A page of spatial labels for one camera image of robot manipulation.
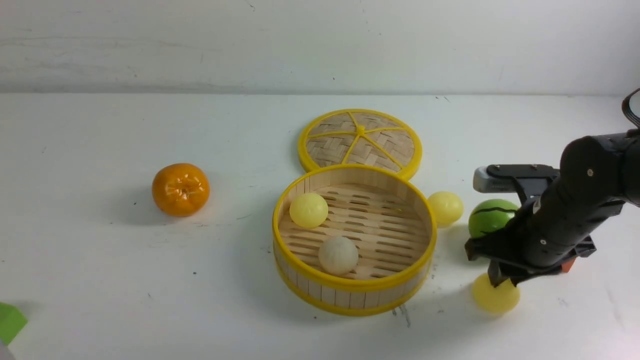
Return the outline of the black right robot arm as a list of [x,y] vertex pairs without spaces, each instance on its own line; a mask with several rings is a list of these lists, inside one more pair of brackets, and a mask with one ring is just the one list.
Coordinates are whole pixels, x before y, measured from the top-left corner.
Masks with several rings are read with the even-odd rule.
[[558,275],[596,251],[591,233],[624,205],[640,202],[639,91],[621,103],[634,128],[580,137],[565,146],[560,166],[490,164],[474,171],[473,188],[515,193],[521,207],[503,228],[469,238],[469,261],[489,260],[492,287]]

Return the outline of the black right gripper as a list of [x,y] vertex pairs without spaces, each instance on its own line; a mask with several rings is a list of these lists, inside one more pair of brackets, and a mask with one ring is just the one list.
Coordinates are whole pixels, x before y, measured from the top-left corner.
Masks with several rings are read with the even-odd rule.
[[558,177],[541,196],[526,201],[504,228],[469,239],[466,255],[471,261],[489,259],[487,276],[494,288],[558,275],[567,260],[587,258],[597,250],[592,232],[619,215],[624,205],[612,196],[592,202],[578,197]]

